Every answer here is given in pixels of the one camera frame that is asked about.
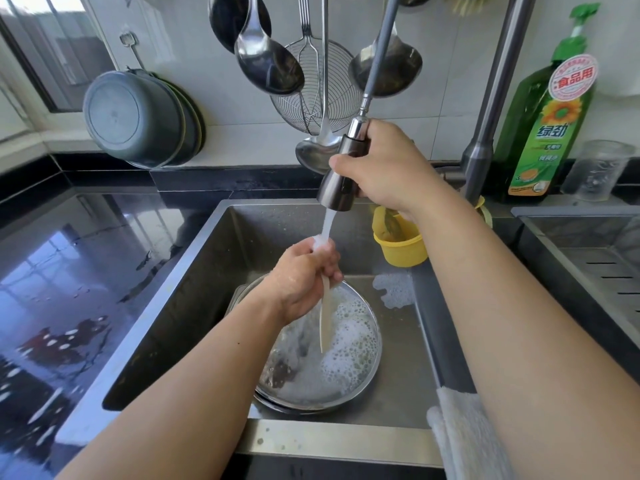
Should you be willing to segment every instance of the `forearm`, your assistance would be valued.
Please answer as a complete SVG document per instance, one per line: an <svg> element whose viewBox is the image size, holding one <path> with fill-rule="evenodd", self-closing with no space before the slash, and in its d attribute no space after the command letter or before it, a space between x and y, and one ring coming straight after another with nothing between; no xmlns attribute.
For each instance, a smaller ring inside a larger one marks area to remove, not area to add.
<svg viewBox="0 0 640 480"><path fill-rule="evenodd" d="M60 478L219 477L281 330L280 313L272 300L249 294L126 407Z"/></svg>
<svg viewBox="0 0 640 480"><path fill-rule="evenodd" d="M523 477L631 478L640 388L454 191L414 212L485 409Z"/></svg>

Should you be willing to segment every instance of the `white towel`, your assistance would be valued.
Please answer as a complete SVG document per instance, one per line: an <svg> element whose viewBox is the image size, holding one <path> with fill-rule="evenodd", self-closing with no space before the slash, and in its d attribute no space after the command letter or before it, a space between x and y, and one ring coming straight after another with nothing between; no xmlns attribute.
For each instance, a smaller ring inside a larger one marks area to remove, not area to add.
<svg viewBox="0 0 640 480"><path fill-rule="evenodd" d="M514 480L511 463L480 396L441 387L439 406L427 411L449 480Z"/></svg>

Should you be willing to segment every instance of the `reflective countertop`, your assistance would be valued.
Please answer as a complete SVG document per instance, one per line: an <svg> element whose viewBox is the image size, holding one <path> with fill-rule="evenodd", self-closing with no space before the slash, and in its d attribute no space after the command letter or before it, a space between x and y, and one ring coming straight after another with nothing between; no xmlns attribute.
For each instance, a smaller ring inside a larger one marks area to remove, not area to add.
<svg viewBox="0 0 640 480"><path fill-rule="evenodd" d="M53 478L58 428L211 211L69 190L0 230L1 478Z"/></svg>

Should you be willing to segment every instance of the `clear plastic cup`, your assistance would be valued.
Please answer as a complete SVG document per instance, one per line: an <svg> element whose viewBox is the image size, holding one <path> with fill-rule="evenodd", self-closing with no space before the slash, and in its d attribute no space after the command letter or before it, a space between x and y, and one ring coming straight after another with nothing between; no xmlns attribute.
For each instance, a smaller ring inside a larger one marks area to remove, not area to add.
<svg viewBox="0 0 640 480"><path fill-rule="evenodd" d="M560 192L580 200L608 200L636 147L619 141L585 141Z"/></svg>

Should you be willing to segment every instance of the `skimmer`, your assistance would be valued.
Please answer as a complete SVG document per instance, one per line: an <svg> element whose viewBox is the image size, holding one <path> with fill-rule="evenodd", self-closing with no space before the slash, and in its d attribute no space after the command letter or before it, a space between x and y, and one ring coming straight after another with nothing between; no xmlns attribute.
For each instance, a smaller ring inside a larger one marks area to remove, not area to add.
<svg viewBox="0 0 640 480"><path fill-rule="evenodd" d="M322 40L311 33L309 0L298 0L302 37L286 48L298 60L305 74L302 90L290 96L271 96L276 110L293 128L318 135L322 125ZM338 131L358 112L362 91L349 78L353 56L339 43L329 40L329 117L332 131Z"/></svg>

